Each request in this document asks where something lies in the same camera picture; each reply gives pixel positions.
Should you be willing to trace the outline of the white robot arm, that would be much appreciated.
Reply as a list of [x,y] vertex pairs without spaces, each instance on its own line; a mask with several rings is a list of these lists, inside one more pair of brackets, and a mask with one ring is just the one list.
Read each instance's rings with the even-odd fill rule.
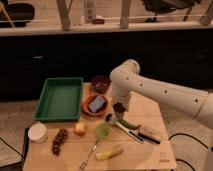
[[121,103],[128,109],[131,92],[136,92],[173,107],[211,129],[213,147],[213,93],[145,78],[139,72],[140,65],[133,59],[111,71],[112,103]]

